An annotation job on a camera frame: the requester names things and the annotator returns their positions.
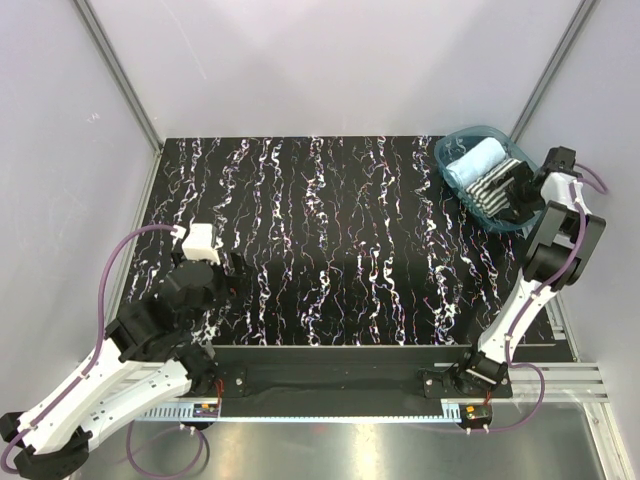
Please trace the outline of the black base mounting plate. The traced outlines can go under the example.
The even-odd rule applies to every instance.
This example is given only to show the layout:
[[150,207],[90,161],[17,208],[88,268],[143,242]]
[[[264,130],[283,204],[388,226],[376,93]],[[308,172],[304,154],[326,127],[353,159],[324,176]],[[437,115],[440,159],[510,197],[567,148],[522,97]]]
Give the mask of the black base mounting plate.
[[444,399],[508,398],[507,367],[463,346],[218,347],[197,395],[240,421],[423,421]]

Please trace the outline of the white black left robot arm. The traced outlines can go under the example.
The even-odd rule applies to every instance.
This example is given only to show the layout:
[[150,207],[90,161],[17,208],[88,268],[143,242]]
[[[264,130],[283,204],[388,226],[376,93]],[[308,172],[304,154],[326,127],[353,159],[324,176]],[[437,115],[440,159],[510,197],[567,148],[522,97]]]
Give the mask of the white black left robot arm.
[[219,386],[213,355],[193,342],[205,316],[240,300],[251,283],[237,253],[224,267],[184,260],[121,308],[103,342],[45,400],[1,418],[2,468],[24,479],[64,479],[140,414]]

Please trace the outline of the light blue towel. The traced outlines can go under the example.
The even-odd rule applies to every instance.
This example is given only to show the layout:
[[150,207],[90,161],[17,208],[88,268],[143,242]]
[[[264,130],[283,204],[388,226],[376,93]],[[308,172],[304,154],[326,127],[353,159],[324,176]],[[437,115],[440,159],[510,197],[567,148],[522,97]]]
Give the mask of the light blue towel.
[[498,140],[485,138],[461,158],[451,162],[445,172],[453,179],[456,186],[466,189],[504,161],[506,155],[506,150]]

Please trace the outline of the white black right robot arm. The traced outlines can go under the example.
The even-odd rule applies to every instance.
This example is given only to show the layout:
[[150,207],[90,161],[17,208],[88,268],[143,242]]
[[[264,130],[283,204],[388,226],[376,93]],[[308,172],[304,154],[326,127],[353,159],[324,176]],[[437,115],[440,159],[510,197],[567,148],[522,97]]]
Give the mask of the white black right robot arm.
[[576,152],[553,147],[536,171],[519,162],[485,179],[481,211],[499,220],[535,224],[525,241],[517,282],[496,319],[454,371],[466,396],[495,390],[513,367],[515,349],[545,305],[574,284],[600,241],[606,220],[593,214],[582,195],[585,184],[601,193],[604,183],[575,170]]

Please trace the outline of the green white striped towel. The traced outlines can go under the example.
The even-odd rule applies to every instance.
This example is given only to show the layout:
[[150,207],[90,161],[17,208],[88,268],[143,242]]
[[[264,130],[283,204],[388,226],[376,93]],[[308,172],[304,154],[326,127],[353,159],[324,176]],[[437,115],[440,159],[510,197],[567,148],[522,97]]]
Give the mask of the green white striped towel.
[[513,173],[521,164],[521,160],[508,158],[466,189],[466,193],[487,218],[494,217],[510,205],[505,190],[514,181]]

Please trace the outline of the aluminium front rail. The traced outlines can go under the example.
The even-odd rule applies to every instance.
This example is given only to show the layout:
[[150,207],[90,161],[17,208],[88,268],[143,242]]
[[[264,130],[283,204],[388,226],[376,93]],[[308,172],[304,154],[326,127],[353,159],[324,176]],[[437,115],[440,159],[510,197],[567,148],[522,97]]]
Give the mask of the aluminium front rail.
[[534,401],[604,402],[608,399],[599,370],[591,364],[560,363],[509,370],[495,385],[464,387],[446,371],[412,369],[407,365],[238,365],[218,366],[180,392],[187,397],[228,398],[256,395],[271,389],[304,391],[391,391],[435,399],[490,397]]

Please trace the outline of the teal transparent plastic bin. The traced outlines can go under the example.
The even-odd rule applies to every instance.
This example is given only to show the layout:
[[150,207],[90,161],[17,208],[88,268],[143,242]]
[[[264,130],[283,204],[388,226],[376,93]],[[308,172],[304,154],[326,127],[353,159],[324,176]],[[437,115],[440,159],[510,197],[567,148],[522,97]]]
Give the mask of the teal transparent plastic bin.
[[506,134],[489,126],[459,130],[436,141],[445,183],[490,232],[532,226],[543,209],[530,185],[539,166]]

